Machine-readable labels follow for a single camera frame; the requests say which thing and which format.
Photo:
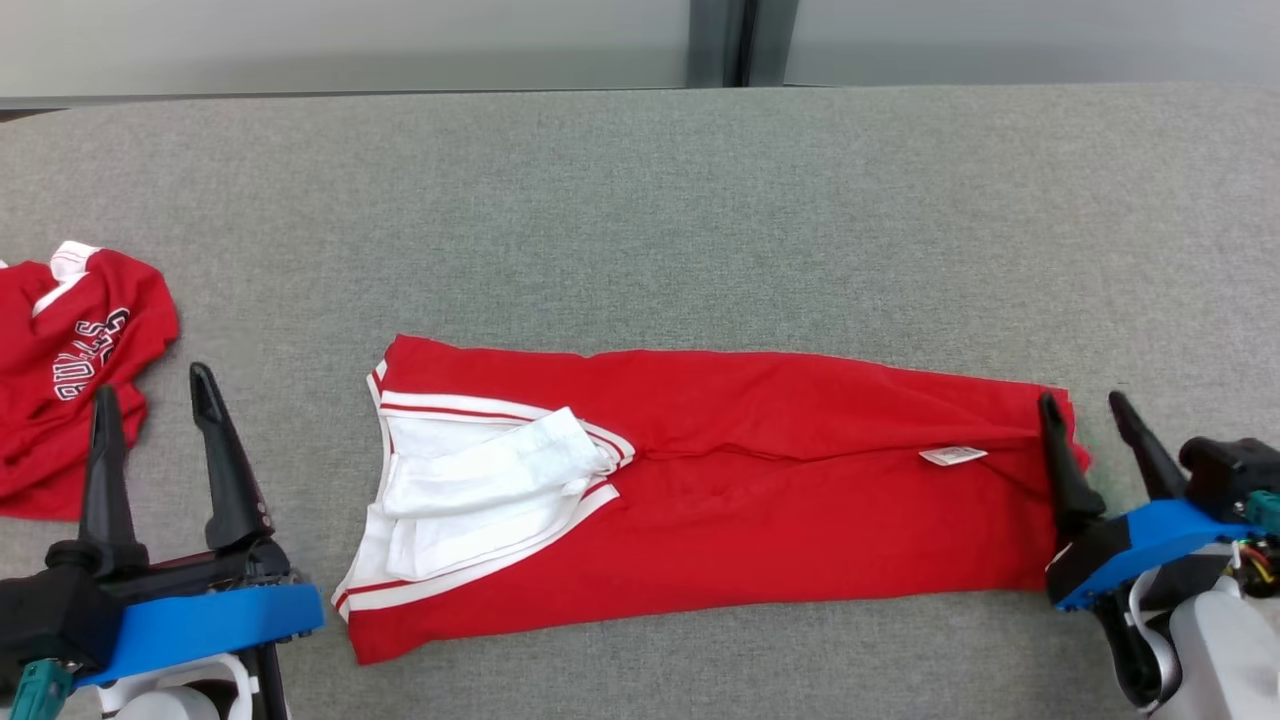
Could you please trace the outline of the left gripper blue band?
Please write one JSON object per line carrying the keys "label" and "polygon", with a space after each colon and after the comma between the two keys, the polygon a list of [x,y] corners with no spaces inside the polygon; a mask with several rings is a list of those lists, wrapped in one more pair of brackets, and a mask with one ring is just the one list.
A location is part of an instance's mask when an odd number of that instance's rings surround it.
{"label": "left gripper blue band", "polygon": [[[306,635],[325,625],[321,591],[294,571],[282,546],[266,539],[275,533],[274,521],[212,369],[191,363],[188,378],[212,509],[204,534],[206,546],[221,552],[105,582],[102,588],[125,605],[120,634],[105,669],[78,671],[76,688]],[[134,533],[127,451],[116,391],[101,386],[93,396],[78,534],[49,547],[47,568],[69,565],[92,577],[114,577],[150,565]]]}

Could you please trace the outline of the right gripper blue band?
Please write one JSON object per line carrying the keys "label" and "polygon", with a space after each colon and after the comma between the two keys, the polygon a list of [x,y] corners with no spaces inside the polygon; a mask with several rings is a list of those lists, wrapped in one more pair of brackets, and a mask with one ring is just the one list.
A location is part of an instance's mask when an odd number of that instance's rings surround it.
{"label": "right gripper blue band", "polygon": [[1108,406],[1121,439],[1134,455],[1147,496],[1156,500],[1115,518],[1102,518],[1105,500],[1087,482],[1057,400],[1048,391],[1038,398],[1057,548],[1046,568],[1046,591],[1050,603],[1061,611],[1091,609],[1102,594],[1207,544],[1265,534],[1262,525],[1219,521],[1183,500],[1185,475],[1129,397],[1114,389]]}

